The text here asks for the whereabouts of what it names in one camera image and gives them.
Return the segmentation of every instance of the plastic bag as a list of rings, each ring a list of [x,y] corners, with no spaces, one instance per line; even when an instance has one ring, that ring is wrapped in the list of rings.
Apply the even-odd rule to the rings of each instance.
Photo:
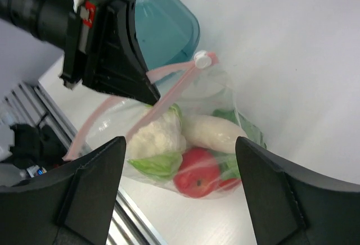
[[[150,71],[155,83],[185,70],[161,82],[154,107],[109,97],[80,129],[66,158],[76,158],[86,135],[92,148],[126,135],[124,176],[191,198],[231,193],[241,184],[235,142],[248,135],[239,126],[229,78],[217,63],[215,54],[199,52],[195,61]]]

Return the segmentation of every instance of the red tomato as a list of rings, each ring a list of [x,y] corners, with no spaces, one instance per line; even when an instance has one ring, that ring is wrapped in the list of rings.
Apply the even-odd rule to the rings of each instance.
[[[241,184],[241,179],[227,179],[220,182],[219,187],[221,190],[231,190]]]
[[[207,196],[218,188],[220,168],[214,156],[202,148],[184,153],[174,184],[178,191],[191,198]]]

